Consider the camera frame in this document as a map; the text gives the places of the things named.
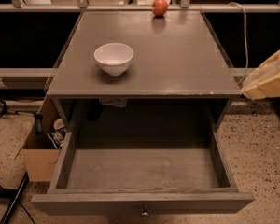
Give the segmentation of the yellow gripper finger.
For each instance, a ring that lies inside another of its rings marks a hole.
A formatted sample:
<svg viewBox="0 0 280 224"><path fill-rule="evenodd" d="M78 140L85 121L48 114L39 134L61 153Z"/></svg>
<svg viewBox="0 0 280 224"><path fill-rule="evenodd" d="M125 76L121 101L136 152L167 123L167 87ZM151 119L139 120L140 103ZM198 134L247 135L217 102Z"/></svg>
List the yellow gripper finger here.
<svg viewBox="0 0 280 224"><path fill-rule="evenodd" d="M244 87L259 84L280 73L280 50L265 60L258 68L249 74L243 83Z"/></svg>
<svg viewBox="0 0 280 224"><path fill-rule="evenodd" d="M280 97L280 73L262 81L257 79L245 84L242 94L252 100Z"/></svg>

